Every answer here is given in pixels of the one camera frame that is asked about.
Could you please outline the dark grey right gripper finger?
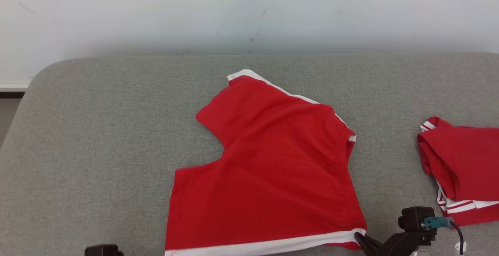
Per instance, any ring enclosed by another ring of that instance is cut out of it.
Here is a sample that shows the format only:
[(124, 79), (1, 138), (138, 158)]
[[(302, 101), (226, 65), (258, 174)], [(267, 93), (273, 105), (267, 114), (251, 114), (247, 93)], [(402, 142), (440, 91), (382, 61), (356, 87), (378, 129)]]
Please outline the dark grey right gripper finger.
[(354, 234), (355, 241), (361, 247), (362, 251), (379, 251), (383, 246), (380, 241), (369, 237), (367, 234), (362, 235), (362, 233), (356, 232)]
[(379, 248), (381, 247), (381, 242), (378, 241), (357, 241), (358, 245), (364, 252), (366, 256), (376, 256)]

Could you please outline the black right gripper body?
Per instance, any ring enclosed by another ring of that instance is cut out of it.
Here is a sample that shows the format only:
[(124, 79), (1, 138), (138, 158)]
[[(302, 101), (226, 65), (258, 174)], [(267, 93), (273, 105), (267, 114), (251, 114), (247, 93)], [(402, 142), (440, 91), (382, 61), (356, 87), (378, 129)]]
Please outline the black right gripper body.
[(393, 234), (376, 251), (377, 256), (410, 256), (426, 237), (421, 232)]

